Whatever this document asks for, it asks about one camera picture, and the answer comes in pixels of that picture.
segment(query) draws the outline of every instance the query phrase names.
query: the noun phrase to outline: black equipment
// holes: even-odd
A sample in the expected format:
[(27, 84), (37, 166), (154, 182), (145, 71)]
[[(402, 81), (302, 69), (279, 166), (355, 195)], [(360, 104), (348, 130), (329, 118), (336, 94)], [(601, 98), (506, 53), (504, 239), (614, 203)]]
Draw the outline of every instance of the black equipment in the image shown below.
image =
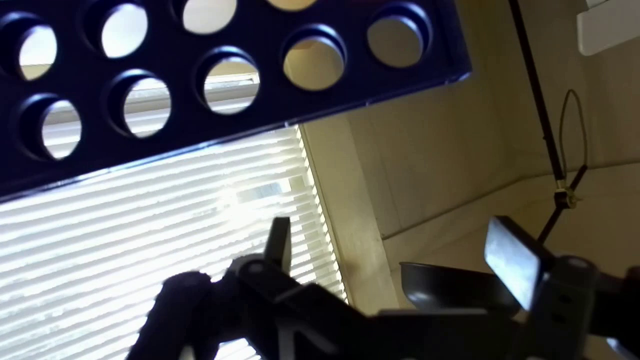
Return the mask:
[(128, 358), (174, 360), (192, 346), (197, 358), (208, 360), (221, 343), (246, 338), (266, 360), (578, 360), (589, 334), (614, 338), (629, 356), (640, 356), (640, 269), (614, 278), (589, 260), (557, 258), (520, 239), (526, 233), (509, 219), (493, 221), (489, 245), (501, 239), (524, 247), (540, 264), (524, 276), (534, 294), (524, 325), (482, 307), (369, 319), (319, 284), (302, 287), (286, 274), (288, 229), (288, 219), (277, 219), (266, 252), (236, 258), (221, 283), (201, 272), (167, 280)]
[(495, 274), (405, 263), (402, 291), (425, 312), (441, 309), (485, 309), (490, 315), (517, 315), (517, 299)]

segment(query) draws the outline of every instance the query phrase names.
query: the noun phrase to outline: beige wall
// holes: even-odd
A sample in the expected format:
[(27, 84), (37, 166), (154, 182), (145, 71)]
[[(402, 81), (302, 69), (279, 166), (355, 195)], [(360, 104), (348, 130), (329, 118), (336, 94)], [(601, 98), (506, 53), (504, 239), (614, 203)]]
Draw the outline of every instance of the beige wall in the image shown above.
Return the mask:
[[(470, 81), (332, 118), (348, 129), (350, 139), (342, 140), (357, 161), (348, 166), (322, 165), (324, 175), (340, 175), (332, 175), (334, 180), (324, 176), (329, 182), (320, 180), (320, 188), (332, 199), (336, 229), (358, 224), (358, 214), (347, 206), (355, 195), (358, 205), (369, 205), (363, 245), (374, 247), (383, 258), (384, 240), (384, 263), (377, 260), (371, 274), (384, 274), (377, 296), (389, 292), (374, 304), (408, 307), (401, 263), (482, 269), (485, 227), (493, 214), (511, 214), (536, 236), (553, 210), (555, 182), (509, 3), (459, 0), (459, 7), (474, 63)], [(583, 7), (583, 0), (523, 0), (555, 129), (566, 89), (576, 89), (589, 114), (594, 165), (580, 188), (583, 203), (566, 213), (550, 248), (624, 274), (640, 264), (640, 73), (634, 71), (640, 41), (592, 58), (580, 56), (576, 15)], [(575, 121), (569, 118), (566, 139), (573, 168), (583, 161)], [(319, 124), (311, 133), (329, 135)], [(332, 153), (331, 144), (316, 137), (314, 148)], [(358, 173), (360, 184), (336, 190), (348, 173)], [(357, 229), (348, 239), (338, 235), (352, 248), (360, 239)], [(350, 251), (352, 267), (377, 256)], [(602, 340), (590, 343), (589, 355), (617, 358)]]
[(302, 127), (313, 173), (336, 239), (350, 302), (363, 312), (396, 309), (384, 243), (345, 117)]

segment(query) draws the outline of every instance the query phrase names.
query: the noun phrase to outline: window blind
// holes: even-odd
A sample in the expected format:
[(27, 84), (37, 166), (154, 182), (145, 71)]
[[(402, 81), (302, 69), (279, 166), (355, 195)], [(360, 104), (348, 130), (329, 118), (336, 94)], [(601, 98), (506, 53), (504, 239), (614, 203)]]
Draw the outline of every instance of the window blind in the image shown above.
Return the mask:
[[(58, 146), (64, 127), (48, 135)], [(232, 258), (263, 252), (275, 217), (292, 219), (292, 276), (347, 301), (299, 129), (0, 205), (0, 355), (124, 358), (163, 280), (188, 270), (221, 278)], [(257, 355), (235, 343), (218, 358)]]

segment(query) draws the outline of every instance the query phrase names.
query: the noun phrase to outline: white panel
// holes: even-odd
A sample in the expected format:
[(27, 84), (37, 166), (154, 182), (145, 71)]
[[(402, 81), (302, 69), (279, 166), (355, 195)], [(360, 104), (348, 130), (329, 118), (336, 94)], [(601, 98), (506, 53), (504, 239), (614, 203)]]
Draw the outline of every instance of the white panel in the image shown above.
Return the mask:
[(605, 4), (605, 3), (608, 3), (608, 0), (586, 0), (586, 7), (594, 8), (594, 7)]
[(640, 0), (608, 0), (578, 15), (578, 48), (594, 56), (640, 36)]

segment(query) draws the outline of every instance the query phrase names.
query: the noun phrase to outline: circular hole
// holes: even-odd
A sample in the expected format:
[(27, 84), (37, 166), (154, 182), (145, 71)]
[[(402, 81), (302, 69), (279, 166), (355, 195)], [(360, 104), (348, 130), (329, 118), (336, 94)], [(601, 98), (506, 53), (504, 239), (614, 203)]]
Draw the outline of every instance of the circular hole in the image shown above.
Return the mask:
[(205, 98), (216, 114), (238, 114), (254, 104), (261, 91), (261, 74), (241, 56), (221, 61), (205, 81)]
[(285, 13), (302, 13), (316, 4), (316, 0), (269, 0), (275, 8), (280, 8)]
[(148, 32), (147, 11), (122, 4), (113, 11), (103, 27), (103, 50), (109, 58), (124, 58), (136, 53)]
[(158, 79), (138, 81), (124, 98), (124, 124), (130, 135), (148, 139), (161, 133), (173, 114), (173, 97)]
[(182, 25), (192, 34), (214, 34), (232, 23), (236, 8), (238, 0), (188, 0)]
[(33, 29), (21, 47), (21, 71), (27, 81), (43, 79), (57, 63), (58, 39), (50, 27)]
[(377, 21), (366, 41), (374, 56), (391, 69), (410, 69), (425, 55), (425, 39), (414, 21), (406, 16), (387, 16)]
[(332, 89), (345, 74), (345, 56), (326, 36), (296, 42), (285, 56), (285, 74), (302, 91)]
[(68, 100), (58, 100), (48, 107), (43, 121), (43, 144), (57, 158), (68, 158), (81, 144), (83, 121), (79, 110)]

